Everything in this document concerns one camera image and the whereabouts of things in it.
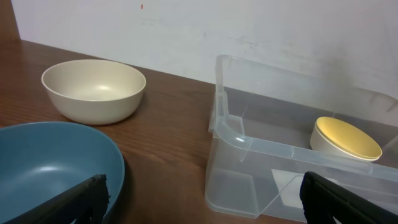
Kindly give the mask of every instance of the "plastic bin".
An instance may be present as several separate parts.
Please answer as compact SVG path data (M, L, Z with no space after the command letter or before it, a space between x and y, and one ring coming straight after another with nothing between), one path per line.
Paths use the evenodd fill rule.
M398 214L398 101L374 91L229 56L216 66L206 202L218 212L305 222L299 190L314 171ZM383 150L373 163L310 149L320 116L347 121Z

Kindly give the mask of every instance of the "brown wooden surface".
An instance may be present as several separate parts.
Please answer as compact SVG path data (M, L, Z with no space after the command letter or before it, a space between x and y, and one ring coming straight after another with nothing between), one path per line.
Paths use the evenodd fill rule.
M83 58L94 57L19 40L0 47L0 127L68 121L51 105L40 77L49 66ZM214 85L138 69L147 87L137 111L95 127L116 142L126 163L111 223L294 223L210 210L204 193Z
M0 45L19 39L11 0L0 0Z

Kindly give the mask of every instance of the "white wall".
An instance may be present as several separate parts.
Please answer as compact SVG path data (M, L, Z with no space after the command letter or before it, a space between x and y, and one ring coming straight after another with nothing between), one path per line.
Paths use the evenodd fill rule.
M12 3L23 40L205 82L229 54L398 96L396 0Z

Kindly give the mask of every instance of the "yellow lid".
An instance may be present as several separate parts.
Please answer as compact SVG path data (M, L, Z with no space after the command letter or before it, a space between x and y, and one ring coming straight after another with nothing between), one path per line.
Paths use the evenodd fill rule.
M360 129L336 118L321 117L315 127L336 147L363 159L378 159L382 152L379 144Z

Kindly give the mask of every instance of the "round container with yellow lid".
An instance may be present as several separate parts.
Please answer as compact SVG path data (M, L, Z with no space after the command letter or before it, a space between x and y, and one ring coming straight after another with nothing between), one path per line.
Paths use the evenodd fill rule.
M313 129L310 145L313 150L361 161L376 161L382 151L366 133L336 118L321 117Z

